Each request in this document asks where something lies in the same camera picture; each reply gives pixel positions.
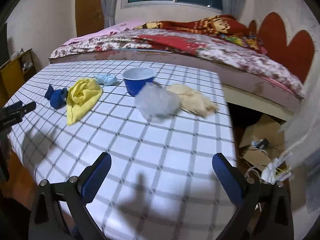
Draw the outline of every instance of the white tablecloth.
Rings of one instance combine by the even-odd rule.
[[[121,73],[133,66],[157,72],[155,82],[197,89],[217,102],[219,111],[201,118],[180,111],[161,123],[147,122],[134,107]],[[82,77],[113,73],[120,80],[104,86],[93,109],[67,126],[66,107],[50,107],[44,94],[71,87]],[[212,169],[222,152],[235,166],[228,108],[217,74],[184,66],[139,61],[86,61],[51,64],[9,100],[35,101],[36,110],[13,127],[12,144],[23,165],[39,183],[79,175],[103,151],[112,167],[87,209],[113,239],[215,239],[235,208]]]

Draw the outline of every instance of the red headboard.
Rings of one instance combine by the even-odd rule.
[[[257,25],[253,20],[249,25],[253,33],[257,33]],[[272,12],[263,20],[258,36],[264,41],[267,56],[284,65],[303,83],[308,75],[315,48],[309,33],[299,31],[287,46],[287,35],[281,17]]]

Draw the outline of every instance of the cardboard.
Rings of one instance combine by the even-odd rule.
[[[284,133],[279,133],[280,127],[279,123],[263,114],[257,123],[248,126],[244,131],[239,147],[249,146],[249,148],[244,152],[243,158],[260,171],[263,171],[272,159],[279,157],[284,151]],[[251,146],[252,141],[259,141],[264,138],[270,143],[269,148],[266,149],[268,156]]]

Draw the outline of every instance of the blue plastic container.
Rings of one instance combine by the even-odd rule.
[[[149,67],[134,67],[122,73],[125,86],[130,96],[135,97],[143,86],[152,83],[156,72]]]

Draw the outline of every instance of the blue gripper pad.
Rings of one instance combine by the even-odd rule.
[[[98,159],[79,176],[78,191],[84,205],[91,203],[111,168],[111,155],[101,153]]]
[[[212,168],[226,191],[230,201],[241,206],[247,188],[247,182],[241,172],[232,167],[222,153],[212,157]]]

